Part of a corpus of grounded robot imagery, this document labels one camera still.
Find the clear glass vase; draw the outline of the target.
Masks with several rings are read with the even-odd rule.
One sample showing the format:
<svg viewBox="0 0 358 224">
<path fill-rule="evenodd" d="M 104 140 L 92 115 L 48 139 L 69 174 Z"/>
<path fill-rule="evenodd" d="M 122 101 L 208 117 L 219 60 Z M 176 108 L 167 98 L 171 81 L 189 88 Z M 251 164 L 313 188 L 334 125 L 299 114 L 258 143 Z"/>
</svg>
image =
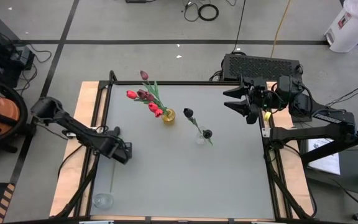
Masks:
<svg viewBox="0 0 358 224">
<path fill-rule="evenodd" d="M 205 138 L 203 137 L 203 130 L 205 129 L 204 126 L 200 126 L 200 131 L 197 131 L 196 134 L 196 143 L 199 145 L 204 145 L 206 143 Z"/>
<path fill-rule="evenodd" d="M 93 197 L 93 205 L 102 210 L 109 210 L 114 203 L 114 197 L 112 194 L 100 193 Z"/>
</svg>

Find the white plastic container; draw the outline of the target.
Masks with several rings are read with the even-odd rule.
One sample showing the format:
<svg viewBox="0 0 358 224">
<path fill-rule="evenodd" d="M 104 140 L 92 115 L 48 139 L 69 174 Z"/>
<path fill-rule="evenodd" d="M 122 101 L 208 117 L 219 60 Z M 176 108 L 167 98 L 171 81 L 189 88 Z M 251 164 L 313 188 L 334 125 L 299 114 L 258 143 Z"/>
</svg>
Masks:
<svg viewBox="0 0 358 224">
<path fill-rule="evenodd" d="M 347 53 L 358 44 L 358 0 L 344 0 L 343 9 L 324 36 L 329 49 L 337 53 Z"/>
</svg>

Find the white paper sheet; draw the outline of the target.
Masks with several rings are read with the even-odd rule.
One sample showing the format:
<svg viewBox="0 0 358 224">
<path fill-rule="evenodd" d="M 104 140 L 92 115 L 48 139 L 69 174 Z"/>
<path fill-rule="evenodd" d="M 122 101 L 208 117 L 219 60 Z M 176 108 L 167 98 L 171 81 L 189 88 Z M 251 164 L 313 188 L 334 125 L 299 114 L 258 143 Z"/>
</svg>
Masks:
<svg viewBox="0 0 358 224">
<path fill-rule="evenodd" d="M 308 139 L 307 140 L 307 152 L 311 152 L 321 146 L 324 146 L 330 142 L 332 139 L 319 138 L 319 139 Z M 341 175 L 340 163 L 339 163 L 339 154 L 331 154 L 327 157 L 318 159 L 308 163 L 308 166 L 312 169 L 319 171 L 327 172 L 330 174 Z"/>
</svg>

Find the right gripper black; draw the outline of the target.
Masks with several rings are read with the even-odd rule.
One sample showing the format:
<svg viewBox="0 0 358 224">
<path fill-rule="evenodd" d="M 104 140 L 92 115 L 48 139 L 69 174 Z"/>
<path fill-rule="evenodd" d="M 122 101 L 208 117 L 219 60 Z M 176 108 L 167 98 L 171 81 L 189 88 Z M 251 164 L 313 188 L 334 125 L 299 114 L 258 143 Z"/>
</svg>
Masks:
<svg viewBox="0 0 358 224">
<path fill-rule="evenodd" d="M 279 109 L 279 96 L 273 90 L 268 89 L 266 81 L 262 77 L 241 77 L 240 86 L 226 90 L 223 95 L 247 100 L 227 101 L 224 106 L 246 117 L 247 124 L 254 124 L 258 120 L 260 110 Z"/>
</svg>

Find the black computer case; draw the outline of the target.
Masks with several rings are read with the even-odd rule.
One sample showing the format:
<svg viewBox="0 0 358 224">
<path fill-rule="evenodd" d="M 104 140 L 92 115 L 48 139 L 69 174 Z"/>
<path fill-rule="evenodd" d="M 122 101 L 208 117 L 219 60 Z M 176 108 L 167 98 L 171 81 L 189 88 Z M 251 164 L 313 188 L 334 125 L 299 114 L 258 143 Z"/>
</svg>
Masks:
<svg viewBox="0 0 358 224">
<path fill-rule="evenodd" d="M 303 66 L 298 60 L 254 57 L 242 53 L 226 54 L 221 62 L 220 81 L 237 81 L 243 78 L 262 77 L 267 81 L 281 76 L 301 77 Z"/>
</svg>

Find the black aluminium table frame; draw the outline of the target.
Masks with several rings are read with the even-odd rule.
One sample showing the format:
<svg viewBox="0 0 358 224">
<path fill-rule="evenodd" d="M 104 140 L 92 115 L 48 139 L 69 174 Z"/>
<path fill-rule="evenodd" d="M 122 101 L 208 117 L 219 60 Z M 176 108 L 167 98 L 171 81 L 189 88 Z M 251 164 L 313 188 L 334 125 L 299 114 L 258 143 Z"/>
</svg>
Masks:
<svg viewBox="0 0 358 224">
<path fill-rule="evenodd" d="M 270 147 L 262 137 L 262 113 L 254 124 L 224 106 L 223 92 L 235 83 L 158 82 L 161 99 L 173 109 L 175 124 L 167 126 L 147 105 L 127 98 L 140 81 L 99 82 L 104 93 L 100 125 L 114 129 L 132 143 L 127 164 L 102 155 L 94 162 L 70 201 L 55 217 L 75 215 L 124 221 L 273 221 L 300 222 L 310 215 L 288 191 L 280 169 L 273 167 Z M 196 143 L 197 128 L 183 109 L 194 112 L 198 126 L 213 132 L 213 145 Z M 112 166 L 114 203 L 109 210 L 93 205 L 96 194 L 109 193 Z"/>
</svg>

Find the black metal beam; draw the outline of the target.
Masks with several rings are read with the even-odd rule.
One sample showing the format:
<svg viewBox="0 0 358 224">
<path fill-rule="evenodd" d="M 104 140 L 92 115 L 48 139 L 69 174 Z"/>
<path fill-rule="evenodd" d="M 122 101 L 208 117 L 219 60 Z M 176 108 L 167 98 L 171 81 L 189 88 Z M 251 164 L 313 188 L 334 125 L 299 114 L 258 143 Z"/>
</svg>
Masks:
<svg viewBox="0 0 358 224">
<path fill-rule="evenodd" d="M 308 164 L 309 162 L 316 161 L 318 159 L 330 156 L 331 154 L 335 154 L 337 152 L 345 151 L 346 149 L 349 149 L 354 146 L 358 146 L 358 138 L 353 142 L 333 141 L 313 151 L 303 154 L 301 156 L 301 160 L 304 164 Z"/>
</svg>

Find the grey side table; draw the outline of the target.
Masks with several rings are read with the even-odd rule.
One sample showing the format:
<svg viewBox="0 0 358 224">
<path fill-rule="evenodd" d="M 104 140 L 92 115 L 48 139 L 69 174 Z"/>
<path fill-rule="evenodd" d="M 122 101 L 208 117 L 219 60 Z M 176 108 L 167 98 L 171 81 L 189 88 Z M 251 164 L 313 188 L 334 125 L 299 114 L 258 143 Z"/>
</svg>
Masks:
<svg viewBox="0 0 358 224">
<path fill-rule="evenodd" d="M 346 149 L 338 154 L 341 175 L 312 169 L 307 164 L 305 170 L 306 177 L 335 187 L 339 187 L 337 184 L 339 183 L 346 190 L 358 194 L 358 147 Z"/>
</svg>

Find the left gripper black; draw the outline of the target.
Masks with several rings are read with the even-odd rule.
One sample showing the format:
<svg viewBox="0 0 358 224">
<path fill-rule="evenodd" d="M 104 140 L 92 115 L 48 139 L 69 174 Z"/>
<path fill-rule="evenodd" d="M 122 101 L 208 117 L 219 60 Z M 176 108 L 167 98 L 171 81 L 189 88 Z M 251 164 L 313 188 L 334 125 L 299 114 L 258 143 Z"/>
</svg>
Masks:
<svg viewBox="0 0 358 224">
<path fill-rule="evenodd" d="M 120 137 L 121 129 L 116 126 L 113 130 L 106 131 L 106 140 L 103 143 L 103 155 L 114 159 L 121 164 L 127 164 L 132 158 L 132 143 L 124 142 Z"/>
</svg>

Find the yellow textured glass vase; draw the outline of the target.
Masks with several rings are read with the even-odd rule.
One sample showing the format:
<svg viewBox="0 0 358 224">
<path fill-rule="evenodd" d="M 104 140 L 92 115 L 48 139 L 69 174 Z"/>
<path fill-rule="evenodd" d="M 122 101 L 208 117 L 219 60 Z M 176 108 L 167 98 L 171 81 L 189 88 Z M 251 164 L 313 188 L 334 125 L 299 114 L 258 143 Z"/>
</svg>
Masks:
<svg viewBox="0 0 358 224">
<path fill-rule="evenodd" d="M 175 124 L 176 114 L 172 109 L 167 109 L 166 113 L 164 113 L 161 118 L 165 125 L 171 126 Z"/>
</svg>

